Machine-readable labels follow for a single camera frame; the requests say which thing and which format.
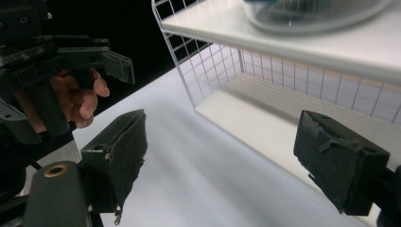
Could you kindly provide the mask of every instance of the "white shelf board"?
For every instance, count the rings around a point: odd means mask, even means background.
[[[162,22],[162,29],[208,42],[302,61],[401,85],[401,1],[356,26],[309,36],[279,36],[248,20],[241,0],[207,0]]]
[[[401,163],[401,127],[252,76],[240,75],[196,107],[197,113],[322,193],[293,155],[301,110],[329,115],[389,151],[391,170]],[[375,226],[377,214],[374,206],[362,219]]]

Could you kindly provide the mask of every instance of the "transparent container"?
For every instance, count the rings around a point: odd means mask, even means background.
[[[264,30],[304,34],[364,21],[392,0],[243,0],[248,19]]]

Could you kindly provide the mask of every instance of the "robotic hand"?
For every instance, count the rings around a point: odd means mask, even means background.
[[[0,132],[9,131],[12,142],[21,145],[12,152],[0,151],[0,179],[19,180],[0,185],[0,223],[23,217],[24,226],[102,226],[99,214],[111,212],[119,222],[148,147],[143,110],[117,117],[81,151],[79,164],[39,166],[29,195],[16,197],[24,187],[26,164],[48,153],[43,144],[73,139],[52,77],[67,69],[83,91],[94,90],[93,69],[134,83],[131,59],[111,51],[109,40],[43,35],[40,22],[47,19],[44,0],[0,0]],[[21,89],[46,134],[37,133],[13,102]]]
[[[294,155],[340,213],[368,216],[377,227],[401,226],[401,166],[386,168],[390,153],[329,116],[303,111]]]

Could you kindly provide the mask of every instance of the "metal wire grid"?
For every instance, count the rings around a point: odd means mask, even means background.
[[[194,107],[240,74],[317,97],[352,111],[401,125],[401,86],[346,75],[163,30],[161,22],[202,1],[153,2],[154,14]]]
[[[241,51],[244,73],[351,111],[401,125],[401,86]]]

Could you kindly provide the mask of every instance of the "white tabletop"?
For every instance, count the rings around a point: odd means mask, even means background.
[[[368,226],[197,114],[176,70],[75,130],[78,148],[138,109],[147,115],[148,153],[119,226]],[[114,226],[112,214],[102,218]]]

